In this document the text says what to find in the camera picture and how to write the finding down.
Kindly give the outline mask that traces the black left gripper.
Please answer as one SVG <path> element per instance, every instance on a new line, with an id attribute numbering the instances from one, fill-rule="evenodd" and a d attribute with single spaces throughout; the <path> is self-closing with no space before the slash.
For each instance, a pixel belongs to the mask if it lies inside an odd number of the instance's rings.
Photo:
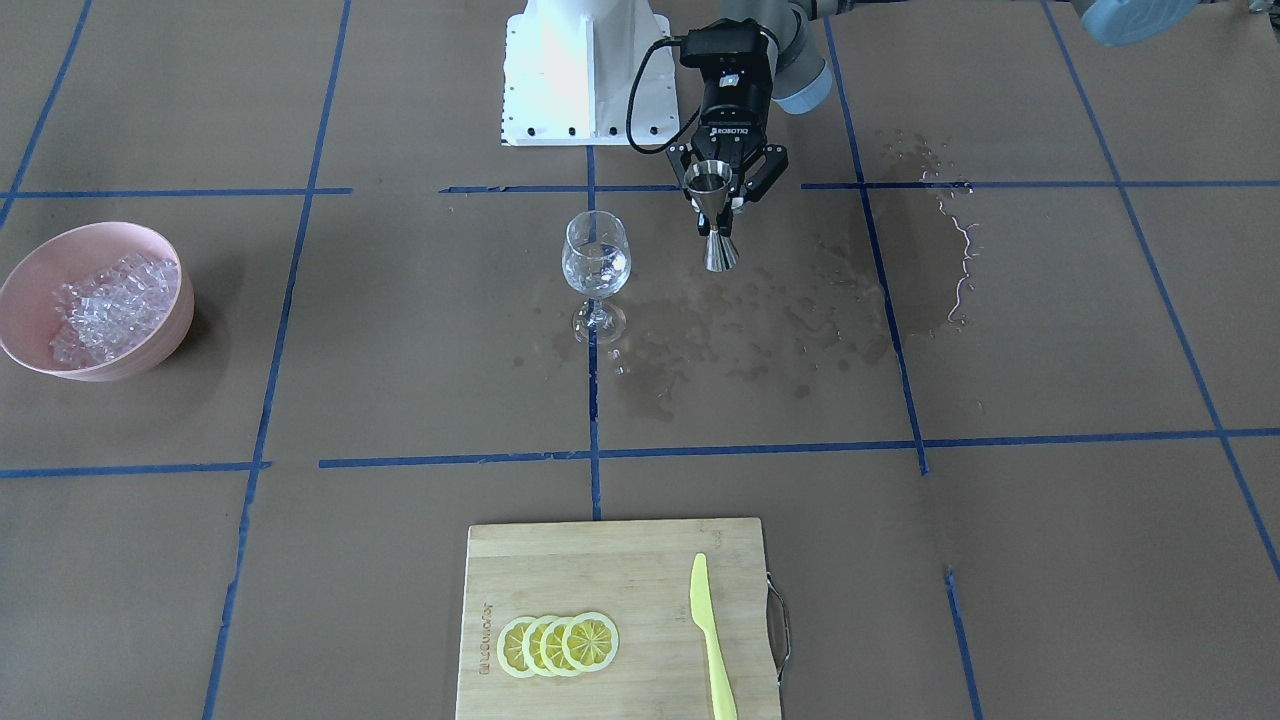
<path id="1" fill-rule="evenodd" d="M 696 58 L 701 104 L 691 143 L 668 143 L 666 158 L 684 200 L 705 238 L 709 224 L 687 190 L 685 176 L 696 161 L 718 160 L 736 173 L 733 210 L 759 202 L 788 168 L 788 150 L 768 145 L 767 123 L 773 76 L 768 58 Z"/>

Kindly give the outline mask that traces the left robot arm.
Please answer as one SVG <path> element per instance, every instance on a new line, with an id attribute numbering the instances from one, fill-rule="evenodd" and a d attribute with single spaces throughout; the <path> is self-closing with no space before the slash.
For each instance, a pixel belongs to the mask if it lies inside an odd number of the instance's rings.
<path id="1" fill-rule="evenodd" d="M 731 241 L 733 218 L 788 167 L 768 140 L 769 114 L 817 109 L 835 73 L 810 40 L 812 23 L 850 13 L 855 1 L 723 1 L 708 26 L 662 37 L 646 58 L 672 47 L 701 78 L 701 99 L 663 149 L 709 243 Z"/>

